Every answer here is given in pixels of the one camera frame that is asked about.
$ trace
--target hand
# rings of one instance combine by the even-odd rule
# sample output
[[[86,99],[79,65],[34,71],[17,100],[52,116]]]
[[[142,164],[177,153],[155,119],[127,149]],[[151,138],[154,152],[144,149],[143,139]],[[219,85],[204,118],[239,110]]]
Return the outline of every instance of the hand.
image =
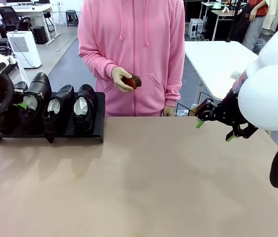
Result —
[[[174,117],[174,107],[166,105],[163,110],[163,117]]]
[[[249,22],[252,22],[255,19],[256,12],[257,12],[257,10],[255,8],[253,8],[253,10],[251,11],[251,13],[249,15]]]
[[[114,67],[111,71],[111,78],[114,80],[115,86],[122,92],[133,91],[134,89],[131,86],[128,86],[125,83],[123,83],[123,81],[121,80],[123,77],[132,78],[133,76],[121,67]]]

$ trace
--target person's left hand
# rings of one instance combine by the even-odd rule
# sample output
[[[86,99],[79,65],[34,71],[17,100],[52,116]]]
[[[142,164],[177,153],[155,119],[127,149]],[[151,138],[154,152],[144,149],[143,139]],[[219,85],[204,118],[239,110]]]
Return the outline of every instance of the person's left hand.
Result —
[[[250,22],[252,22],[255,19],[256,13],[257,13],[257,10],[255,8],[253,8],[253,10],[251,11],[251,13],[249,15],[249,21]]]
[[[163,117],[174,117],[174,107],[166,105],[163,110]]]

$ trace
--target black shoe rack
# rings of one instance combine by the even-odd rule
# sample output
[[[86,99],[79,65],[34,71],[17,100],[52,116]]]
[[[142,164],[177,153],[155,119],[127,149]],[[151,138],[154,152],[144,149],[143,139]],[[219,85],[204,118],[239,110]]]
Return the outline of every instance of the black shoe rack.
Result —
[[[62,132],[58,134],[46,134],[43,127],[33,130],[25,129],[21,122],[17,124],[15,129],[10,133],[0,132],[0,141],[2,138],[46,138],[50,143],[53,143],[55,138],[72,138],[72,137],[91,137],[97,138],[101,142],[104,141],[104,117],[105,117],[105,94],[102,92],[96,92],[96,97],[98,99],[98,110],[96,112],[96,117],[94,121],[93,131],[90,133],[77,133],[73,126],[72,115],[68,120],[67,126]]]

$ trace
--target black pole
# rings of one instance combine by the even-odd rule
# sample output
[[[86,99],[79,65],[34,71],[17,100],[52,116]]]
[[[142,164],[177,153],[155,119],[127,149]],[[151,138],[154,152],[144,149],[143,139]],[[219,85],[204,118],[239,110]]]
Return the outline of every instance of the black pole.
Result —
[[[242,2],[242,0],[237,1],[237,6],[236,6],[236,10],[235,10],[234,15],[233,15],[231,29],[229,31],[229,34],[228,34],[228,37],[227,37],[227,40],[226,40],[227,42],[231,41],[232,31],[233,31],[233,28],[234,28],[234,24],[236,23],[236,18],[238,16],[238,12],[239,12],[240,7],[241,7],[241,2]]]

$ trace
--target hoodie sleeve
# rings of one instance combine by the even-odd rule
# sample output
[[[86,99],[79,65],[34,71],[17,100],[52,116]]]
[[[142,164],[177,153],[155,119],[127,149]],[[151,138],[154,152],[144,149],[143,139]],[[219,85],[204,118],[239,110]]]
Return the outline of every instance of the hoodie sleeve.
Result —
[[[172,17],[170,30],[169,77],[165,94],[165,104],[168,106],[175,106],[176,101],[180,99],[179,90],[182,87],[185,59],[185,11],[182,0],[176,1],[175,13]]]
[[[81,57],[98,79],[111,79],[111,71],[116,65],[109,59],[102,57],[94,35],[91,0],[83,2],[78,26],[79,57]]]

